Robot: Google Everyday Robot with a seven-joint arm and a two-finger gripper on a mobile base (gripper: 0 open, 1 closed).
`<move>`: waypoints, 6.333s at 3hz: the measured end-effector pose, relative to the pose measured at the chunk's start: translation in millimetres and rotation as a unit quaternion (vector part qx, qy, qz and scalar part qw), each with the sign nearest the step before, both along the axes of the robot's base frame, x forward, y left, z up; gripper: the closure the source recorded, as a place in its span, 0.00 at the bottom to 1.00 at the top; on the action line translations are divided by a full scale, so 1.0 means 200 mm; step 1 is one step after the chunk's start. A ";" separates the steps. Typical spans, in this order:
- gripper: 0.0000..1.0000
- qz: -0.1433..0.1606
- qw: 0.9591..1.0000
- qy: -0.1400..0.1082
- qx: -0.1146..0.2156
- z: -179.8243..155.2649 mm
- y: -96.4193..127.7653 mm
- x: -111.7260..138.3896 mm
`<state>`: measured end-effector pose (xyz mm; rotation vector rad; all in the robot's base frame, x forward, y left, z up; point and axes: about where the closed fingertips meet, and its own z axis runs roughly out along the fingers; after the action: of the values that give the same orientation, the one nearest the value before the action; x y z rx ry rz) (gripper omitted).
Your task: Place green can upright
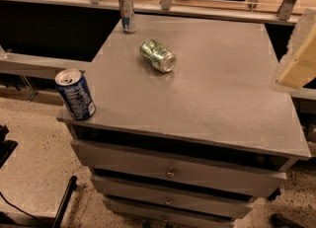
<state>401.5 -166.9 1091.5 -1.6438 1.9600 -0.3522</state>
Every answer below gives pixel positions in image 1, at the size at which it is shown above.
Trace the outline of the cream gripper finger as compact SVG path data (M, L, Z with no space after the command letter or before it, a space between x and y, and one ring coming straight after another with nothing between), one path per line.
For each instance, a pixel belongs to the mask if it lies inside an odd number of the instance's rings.
M297 21L271 87L280 92L300 91L316 78L316 11L306 9Z

